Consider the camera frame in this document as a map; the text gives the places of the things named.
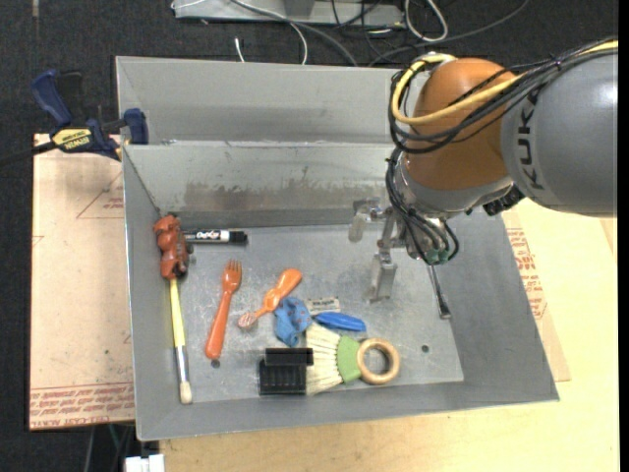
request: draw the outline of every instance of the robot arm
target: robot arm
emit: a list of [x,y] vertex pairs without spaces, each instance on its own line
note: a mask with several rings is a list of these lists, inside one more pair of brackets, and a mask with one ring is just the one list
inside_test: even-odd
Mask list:
[[[479,206],[495,214],[523,197],[615,214],[617,58],[617,40],[606,40],[517,74],[430,54],[396,75],[386,184],[397,246],[443,264],[458,250],[448,218]],[[402,114],[409,82],[430,64],[413,116]]]

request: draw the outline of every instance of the yellow cable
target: yellow cable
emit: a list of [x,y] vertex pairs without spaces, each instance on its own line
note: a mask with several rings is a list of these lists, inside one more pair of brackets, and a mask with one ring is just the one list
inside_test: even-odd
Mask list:
[[186,334],[184,333],[184,319],[181,316],[181,305],[179,304],[179,290],[177,279],[170,280],[170,310],[173,321],[173,336],[175,338],[175,348],[186,346]]
[[[596,45],[586,51],[581,52],[579,56],[582,54],[587,54],[591,52],[612,49],[614,47],[615,48],[618,47],[618,40],[611,40],[609,42]],[[474,103],[483,102],[483,101],[487,101],[491,99],[495,94],[498,94],[503,89],[508,88],[509,86],[511,86],[514,82],[516,82],[518,79],[520,79],[524,75],[524,74],[520,74],[512,79],[509,79],[508,81],[505,81],[503,83],[500,83],[494,86],[493,88],[485,89],[475,94],[472,94],[471,96],[468,96],[467,98],[462,99],[458,103],[449,105],[445,108],[442,108],[441,110],[437,110],[436,112],[432,112],[432,114],[423,115],[420,117],[406,117],[404,114],[402,114],[398,108],[400,104],[400,97],[402,96],[404,87],[410,82],[411,77],[413,77],[413,75],[415,75],[415,73],[417,73],[426,64],[441,63],[448,59],[456,59],[456,58],[448,54],[434,54],[434,55],[424,56],[420,61],[411,65],[407,69],[407,71],[404,72],[404,74],[402,75],[402,78],[400,79],[400,81],[397,83],[395,87],[393,95],[391,96],[391,113],[393,114],[393,117],[395,117],[396,120],[398,120],[399,122],[403,124],[416,125],[416,124],[426,124],[426,123],[441,119],[442,117],[446,117],[458,110],[467,108],[468,106]]]

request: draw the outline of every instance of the black carpet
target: black carpet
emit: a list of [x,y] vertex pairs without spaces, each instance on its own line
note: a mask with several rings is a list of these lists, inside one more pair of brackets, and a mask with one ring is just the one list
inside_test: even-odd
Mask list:
[[[466,35],[509,15],[525,0],[439,0],[450,36]],[[85,105],[114,119],[116,92],[113,60],[117,55],[194,57],[238,61],[234,37],[244,40],[248,61],[298,63],[300,41],[286,25],[178,22],[171,0],[0,0],[0,156],[28,149],[30,136],[47,132],[52,121],[29,91],[42,71],[80,70]],[[417,10],[419,17],[426,13]],[[503,65],[547,58],[584,42],[618,33],[618,0],[530,0],[505,23],[484,32],[430,48],[394,56],[396,65],[436,49],[474,55]],[[331,30],[361,65],[375,54],[359,32]],[[372,46],[386,51],[402,45],[398,33]],[[318,36],[306,31],[310,63],[344,65],[345,59]],[[391,66],[386,62],[382,66]],[[30,433],[27,426],[29,385],[29,279],[32,167],[23,160],[0,168],[0,470],[83,470],[91,429]],[[93,434],[93,468],[115,465],[115,447],[107,430]],[[119,435],[127,428],[115,429]]]

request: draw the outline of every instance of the blue clamp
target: blue clamp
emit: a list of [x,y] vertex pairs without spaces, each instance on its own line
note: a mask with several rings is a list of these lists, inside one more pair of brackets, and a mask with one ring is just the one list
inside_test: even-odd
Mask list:
[[130,108],[125,111],[123,119],[131,131],[131,143],[148,144],[148,127],[143,112],[139,108]]
[[275,335],[287,346],[294,348],[299,343],[300,334],[313,322],[306,305],[296,297],[285,297],[273,312]]
[[80,112],[82,112],[80,107],[75,107],[77,113],[73,116],[72,111],[68,108],[68,105],[59,93],[59,89],[57,89],[56,78],[57,71],[51,69],[43,72],[30,83],[30,90],[37,104],[55,120],[56,127],[50,132],[51,140],[64,128],[69,128],[70,126],[74,128],[76,124],[87,127],[90,132],[90,135],[83,136],[85,142],[80,146],[64,147],[60,145],[58,147],[60,150],[65,152],[93,152],[118,160],[120,158],[119,145],[115,140],[109,137],[108,132],[113,129],[120,129],[124,126],[129,127],[133,144],[146,145],[148,143],[146,120],[139,108],[128,109],[124,113],[123,119],[109,124],[101,125],[93,118],[87,119],[86,121],[78,121],[76,119],[81,119],[81,117],[77,117]]

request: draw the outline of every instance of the scrub brush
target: scrub brush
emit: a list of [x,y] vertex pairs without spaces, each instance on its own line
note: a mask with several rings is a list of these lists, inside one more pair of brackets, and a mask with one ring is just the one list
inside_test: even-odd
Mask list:
[[[390,342],[381,338],[359,342],[319,324],[311,324],[306,330],[306,343],[308,348],[313,349],[314,355],[314,364],[307,368],[307,395],[315,395],[358,378],[369,384],[385,384],[393,380],[400,370],[399,353]],[[387,357],[389,369],[383,374],[373,373],[365,364],[365,354],[373,348]]]

